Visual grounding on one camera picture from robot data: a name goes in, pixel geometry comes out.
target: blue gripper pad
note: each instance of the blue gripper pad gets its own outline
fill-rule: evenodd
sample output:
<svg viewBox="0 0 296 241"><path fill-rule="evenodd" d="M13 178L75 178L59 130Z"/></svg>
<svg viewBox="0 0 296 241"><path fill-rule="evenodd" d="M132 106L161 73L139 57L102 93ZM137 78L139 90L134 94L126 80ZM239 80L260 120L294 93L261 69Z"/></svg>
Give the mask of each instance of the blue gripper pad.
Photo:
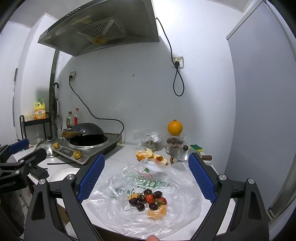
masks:
<svg viewBox="0 0 296 241"><path fill-rule="evenodd" d="M27 149L29 147L29 140L28 139L22 139L12 145L10 145L8 151L11 154L15 154L23 149Z"/></svg>
<svg viewBox="0 0 296 241"><path fill-rule="evenodd" d="M205 199L214 203L216 200L214 184L193 154L188 158L188 165Z"/></svg>
<svg viewBox="0 0 296 241"><path fill-rule="evenodd" d="M105 158L101 154L93 163L92 167L89 169L85 177L80 182L79 194L77 199L82 202L85 199L88 199L91 194L94 185L96 184L99 176L101 175L105 166Z"/></svg>

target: wok handle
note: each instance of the wok handle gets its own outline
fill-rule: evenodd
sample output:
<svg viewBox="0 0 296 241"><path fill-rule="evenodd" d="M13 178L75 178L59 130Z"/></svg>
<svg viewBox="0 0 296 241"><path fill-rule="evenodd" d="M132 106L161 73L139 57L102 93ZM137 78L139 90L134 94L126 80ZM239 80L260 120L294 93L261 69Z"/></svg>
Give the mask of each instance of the wok handle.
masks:
<svg viewBox="0 0 296 241"><path fill-rule="evenodd" d="M71 138L71 137L80 136L80 135L81 135L81 133L75 132L75 131L63 131L62 132L63 138Z"/></svg>
<svg viewBox="0 0 296 241"><path fill-rule="evenodd" d="M201 155L200 157L203 161L210 161L213 158L211 155Z"/></svg>

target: gold knob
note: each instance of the gold knob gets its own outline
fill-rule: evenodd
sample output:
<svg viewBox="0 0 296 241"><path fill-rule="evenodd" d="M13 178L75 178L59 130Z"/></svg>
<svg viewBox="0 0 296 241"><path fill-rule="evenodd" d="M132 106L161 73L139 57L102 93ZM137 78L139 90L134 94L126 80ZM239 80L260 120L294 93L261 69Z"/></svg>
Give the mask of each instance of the gold knob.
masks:
<svg viewBox="0 0 296 241"><path fill-rule="evenodd" d="M75 159L79 159L79 158L81 158L81 153L80 153L80 151L74 151L73 156L74 156Z"/></svg>
<svg viewBox="0 0 296 241"><path fill-rule="evenodd" d="M59 148L59 144L57 142L55 142L54 144L52 144L52 146L54 147L54 149Z"/></svg>

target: green sponge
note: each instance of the green sponge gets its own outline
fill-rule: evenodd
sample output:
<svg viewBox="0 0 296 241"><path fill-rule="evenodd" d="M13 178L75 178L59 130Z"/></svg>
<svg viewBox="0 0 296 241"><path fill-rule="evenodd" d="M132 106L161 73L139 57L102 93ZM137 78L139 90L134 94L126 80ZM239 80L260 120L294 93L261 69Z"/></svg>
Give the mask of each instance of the green sponge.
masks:
<svg viewBox="0 0 296 241"><path fill-rule="evenodd" d="M202 148L198 145L190 145L191 148L193 148L194 150L197 150L199 152L202 152Z"/></svg>

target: plastic bag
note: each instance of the plastic bag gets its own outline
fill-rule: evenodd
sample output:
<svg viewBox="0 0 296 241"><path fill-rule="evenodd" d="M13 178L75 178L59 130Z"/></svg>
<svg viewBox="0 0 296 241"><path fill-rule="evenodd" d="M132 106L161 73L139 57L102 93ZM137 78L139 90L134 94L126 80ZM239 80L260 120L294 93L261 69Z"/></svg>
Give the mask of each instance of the plastic bag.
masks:
<svg viewBox="0 0 296 241"><path fill-rule="evenodd" d="M153 192L161 191L168 202L164 217L151 219L147 215L148 204L142 212L137 209L125 211L132 208L128 200L133 188L136 193L147 188ZM87 206L101 222L120 234L139 239L154 234L161 239L197 219L201 202L201 191L188 164L178 162L166 166L159 161L144 159L108 180L99 179Z"/></svg>
<svg viewBox="0 0 296 241"><path fill-rule="evenodd" d="M151 146L147 145L148 143L150 143L150 141L152 141L153 143L158 143L158 148L163 146L163 138L161 136L160 133L156 132L156 131L151 131L148 132L143 138L141 138L137 149L142 149L143 147L148 147L150 149L152 149Z"/></svg>

